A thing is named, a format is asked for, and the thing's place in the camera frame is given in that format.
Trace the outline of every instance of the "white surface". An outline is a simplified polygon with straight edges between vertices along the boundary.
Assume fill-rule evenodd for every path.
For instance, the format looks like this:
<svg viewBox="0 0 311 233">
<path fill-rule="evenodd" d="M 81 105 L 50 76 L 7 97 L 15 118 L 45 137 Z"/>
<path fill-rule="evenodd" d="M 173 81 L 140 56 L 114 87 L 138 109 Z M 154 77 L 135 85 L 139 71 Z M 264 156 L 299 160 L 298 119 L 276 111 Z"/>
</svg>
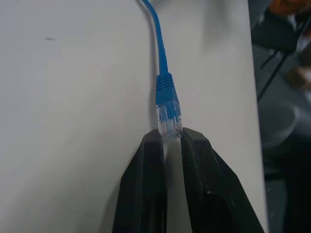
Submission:
<svg viewBox="0 0 311 233">
<path fill-rule="evenodd" d="M 155 7 L 183 125 L 237 173 L 266 230 L 247 0 Z M 135 0 L 0 2 L 1 233 L 93 233 L 114 209 L 154 126 L 150 30 Z"/>
</svg>

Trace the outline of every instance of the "orange object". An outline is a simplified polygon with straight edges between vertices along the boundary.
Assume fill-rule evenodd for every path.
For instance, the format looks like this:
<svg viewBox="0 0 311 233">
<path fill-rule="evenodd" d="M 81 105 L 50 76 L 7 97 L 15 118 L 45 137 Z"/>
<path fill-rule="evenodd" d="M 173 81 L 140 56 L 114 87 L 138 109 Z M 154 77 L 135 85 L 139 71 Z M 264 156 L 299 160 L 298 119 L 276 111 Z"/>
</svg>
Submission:
<svg viewBox="0 0 311 233">
<path fill-rule="evenodd" d="M 289 16 L 310 6 L 311 0 L 274 0 L 269 6 L 269 11 L 275 15 Z"/>
</svg>

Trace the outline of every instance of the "chair leg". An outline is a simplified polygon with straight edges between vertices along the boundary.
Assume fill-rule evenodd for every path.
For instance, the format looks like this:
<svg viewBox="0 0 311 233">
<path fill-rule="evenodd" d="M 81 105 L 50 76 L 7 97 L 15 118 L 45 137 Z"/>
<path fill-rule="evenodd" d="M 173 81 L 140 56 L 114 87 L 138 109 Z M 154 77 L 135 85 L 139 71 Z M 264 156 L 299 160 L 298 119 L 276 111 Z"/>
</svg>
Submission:
<svg viewBox="0 0 311 233">
<path fill-rule="evenodd" d="M 260 68 L 263 69 L 263 68 L 272 60 L 272 58 L 274 58 L 274 57 L 277 55 L 277 53 L 278 53 L 278 51 L 275 50 L 274 53 L 273 53 L 270 57 L 268 57 L 268 59 L 265 60 L 264 63 L 262 63 L 262 65 L 260 66 Z"/>
<path fill-rule="evenodd" d="M 278 63 L 276 69 L 273 71 L 272 75 L 270 76 L 268 82 L 265 84 L 265 86 L 263 87 L 263 89 L 261 90 L 260 94 L 257 97 L 257 102 L 259 102 L 262 98 L 262 96 L 264 95 L 264 93 L 267 91 L 268 87 L 270 86 L 270 84 L 272 83 L 273 79 L 276 77 L 277 73 L 279 72 L 279 70 L 281 69 L 282 65 L 284 64 L 284 62 L 286 61 L 288 57 L 288 54 L 285 54 L 281 61 Z"/>
</svg>

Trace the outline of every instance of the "blue cable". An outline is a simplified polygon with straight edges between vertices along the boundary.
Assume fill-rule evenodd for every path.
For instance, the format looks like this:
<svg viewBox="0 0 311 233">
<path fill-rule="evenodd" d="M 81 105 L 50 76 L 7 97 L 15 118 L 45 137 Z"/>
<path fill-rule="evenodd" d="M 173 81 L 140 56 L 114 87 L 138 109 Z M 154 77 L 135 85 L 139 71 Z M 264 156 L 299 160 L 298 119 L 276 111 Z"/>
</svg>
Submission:
<svg viewBox="0 0 311 233">
<path fill-rule="evenodd" d="M 180 106 L 173 82 L 173 77 L 168 72 L 159 18 L 155 9 L 148 0 L 142 0 L 142 2 L 150 11 L 155 24 L 160 71 L 160 74 L 156 77 L 155 90 L 157 124 L 163 141 L 168 141 L 181 137 L 182 123 Z"/>
</svg>

